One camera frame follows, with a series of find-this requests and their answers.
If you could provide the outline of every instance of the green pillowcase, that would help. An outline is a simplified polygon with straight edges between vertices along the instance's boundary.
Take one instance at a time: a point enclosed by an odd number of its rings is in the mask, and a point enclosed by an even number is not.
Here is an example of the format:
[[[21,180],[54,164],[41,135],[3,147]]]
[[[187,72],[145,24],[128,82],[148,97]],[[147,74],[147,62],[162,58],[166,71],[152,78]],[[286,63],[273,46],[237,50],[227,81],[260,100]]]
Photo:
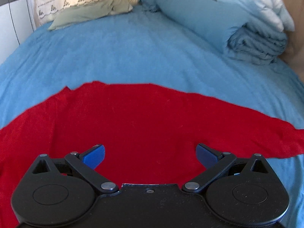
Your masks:
[[[129,0],[101,0],[95,3],[72,6],[61,11],[48,28],[57,30],[75,23],[90,21],[108,15],[128,13],[133,9]]]

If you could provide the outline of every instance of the blue finger pad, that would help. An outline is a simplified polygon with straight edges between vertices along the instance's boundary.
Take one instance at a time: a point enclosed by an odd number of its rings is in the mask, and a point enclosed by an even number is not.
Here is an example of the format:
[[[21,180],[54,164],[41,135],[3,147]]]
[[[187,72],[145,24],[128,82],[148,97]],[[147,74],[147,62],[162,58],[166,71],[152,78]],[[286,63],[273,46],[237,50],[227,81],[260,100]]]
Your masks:
[[[105,159],[105,147],[100,146],[83,157],[82,162],[95,169]]]
[[[213,153],[209,152],[207,149],[200,145],[196,147],[196,157],[198,161],[206,167],[206,169],[212,167],[218,162],[218,158]]]

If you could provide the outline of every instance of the folded duvet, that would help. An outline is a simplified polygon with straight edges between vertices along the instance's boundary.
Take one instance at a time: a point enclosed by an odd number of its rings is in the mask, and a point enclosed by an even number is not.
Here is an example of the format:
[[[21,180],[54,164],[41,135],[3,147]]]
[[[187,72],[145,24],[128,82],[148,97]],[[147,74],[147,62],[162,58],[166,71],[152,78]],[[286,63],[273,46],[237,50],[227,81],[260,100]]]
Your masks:
[[[258,65],[282,54],[287,36],[250,15],[237,4],[216,0],[141,0],[206,39],[223,54]]]

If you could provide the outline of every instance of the folded blanket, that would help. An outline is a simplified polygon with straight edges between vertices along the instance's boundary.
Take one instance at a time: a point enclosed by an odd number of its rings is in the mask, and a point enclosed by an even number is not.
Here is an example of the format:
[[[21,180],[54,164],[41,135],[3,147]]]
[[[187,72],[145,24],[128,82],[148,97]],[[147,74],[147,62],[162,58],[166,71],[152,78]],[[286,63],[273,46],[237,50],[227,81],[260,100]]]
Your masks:
[[[72,6],[58,14],[48,28],[57,30],[75,23],[98,19],[107,15],[128,13],[133,9],[130,0],[101,0],[80,6]]]
[[[283,0],[218,0],[240,5],[253,16],[264,21],[275,30],[294,31],[295,24]]]
[[[216,0],[140,0],[160,9],[172,20],[193,30],[223,54],[258,65],[270,64],[287,45],[278,32],[237,4]]]

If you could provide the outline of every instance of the white cabinet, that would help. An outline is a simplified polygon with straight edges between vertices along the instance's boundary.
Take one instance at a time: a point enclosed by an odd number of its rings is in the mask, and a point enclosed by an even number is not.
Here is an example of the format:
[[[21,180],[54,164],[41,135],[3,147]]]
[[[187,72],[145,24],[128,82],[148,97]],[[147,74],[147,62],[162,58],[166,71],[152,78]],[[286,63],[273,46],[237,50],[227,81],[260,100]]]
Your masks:
[[[33,33],[26,0],[9,3],[17,39],[22,44]]]
[[[0,0],[0,64],[32,33],[26,0]]]
[[[0,6],[0,64],[19,47],[9,4]]]

